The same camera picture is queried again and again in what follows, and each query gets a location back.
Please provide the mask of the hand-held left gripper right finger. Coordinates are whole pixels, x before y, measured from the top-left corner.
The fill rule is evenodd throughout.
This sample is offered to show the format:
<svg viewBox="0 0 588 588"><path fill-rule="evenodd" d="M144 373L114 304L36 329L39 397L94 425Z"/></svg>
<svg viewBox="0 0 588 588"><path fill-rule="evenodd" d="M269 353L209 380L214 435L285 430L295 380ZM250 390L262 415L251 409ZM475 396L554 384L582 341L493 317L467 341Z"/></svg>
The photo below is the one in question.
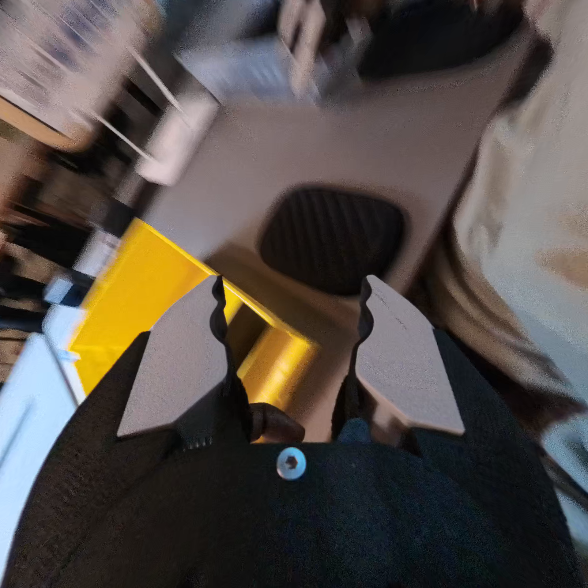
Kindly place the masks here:
<svg viewBox="0 0 588 588"><path fill-rule="evenodd" d="M332 437L360 419L371 439L400 445L414 430L462 437L465 425L423 313L375 275L362 281L358 341L332 415Z"/></svg>

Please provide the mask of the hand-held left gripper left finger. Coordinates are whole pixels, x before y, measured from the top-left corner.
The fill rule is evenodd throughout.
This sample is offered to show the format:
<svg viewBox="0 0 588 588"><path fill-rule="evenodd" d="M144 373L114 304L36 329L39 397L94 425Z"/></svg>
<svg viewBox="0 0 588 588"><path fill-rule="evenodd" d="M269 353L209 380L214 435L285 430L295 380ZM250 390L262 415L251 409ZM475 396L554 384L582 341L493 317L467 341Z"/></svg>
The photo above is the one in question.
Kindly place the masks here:
<svg viewBox="0 0 588 588"><path fill-rule="evenodd" d="M251 439L251 413L226 342L223 278L207 277L149 332L117 435L173 430L185 445Z"/></svg>

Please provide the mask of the yellow plastic bin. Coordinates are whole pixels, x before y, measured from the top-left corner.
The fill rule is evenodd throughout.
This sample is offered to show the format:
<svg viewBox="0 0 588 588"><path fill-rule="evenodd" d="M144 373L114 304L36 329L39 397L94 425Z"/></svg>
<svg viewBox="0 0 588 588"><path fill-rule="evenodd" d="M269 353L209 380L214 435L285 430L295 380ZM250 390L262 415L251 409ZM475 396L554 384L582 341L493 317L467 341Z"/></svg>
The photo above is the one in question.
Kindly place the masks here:
<svg viewBox="0 0 588 588"><path fill-rule="evenodd" d="M216 275L149 224L135 219L82 304L68 350L85 400L138 334ZM224 278L224 315L237 374L252 403L286 410L319 346Z"/></svg>

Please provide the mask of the person's left hand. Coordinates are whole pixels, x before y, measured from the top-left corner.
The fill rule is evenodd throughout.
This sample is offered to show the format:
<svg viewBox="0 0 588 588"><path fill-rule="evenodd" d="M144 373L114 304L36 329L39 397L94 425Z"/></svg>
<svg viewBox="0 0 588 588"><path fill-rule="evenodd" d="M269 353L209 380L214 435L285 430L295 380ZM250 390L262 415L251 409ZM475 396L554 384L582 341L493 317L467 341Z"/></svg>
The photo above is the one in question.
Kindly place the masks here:
<svg viewBox="0 0 588 588"><path fill-rule="evenodd" d="M301 443L305 428L284 411L268 403L251 403L250 443L274 444Z"/></svg>

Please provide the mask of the dark rounded object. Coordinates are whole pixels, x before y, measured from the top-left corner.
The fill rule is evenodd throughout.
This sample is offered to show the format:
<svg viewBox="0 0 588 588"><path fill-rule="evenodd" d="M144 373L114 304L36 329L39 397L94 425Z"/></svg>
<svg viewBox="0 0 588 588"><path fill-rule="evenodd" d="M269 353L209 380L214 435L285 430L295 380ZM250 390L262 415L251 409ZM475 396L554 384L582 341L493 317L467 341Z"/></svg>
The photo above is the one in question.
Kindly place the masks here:
<svg viewBox="0 0 588 588"><path fill-rule="evenodd" d="M405 1L370 21L357 73L375 82L466 65L505 43L522 19L517 1Z"/></svg>

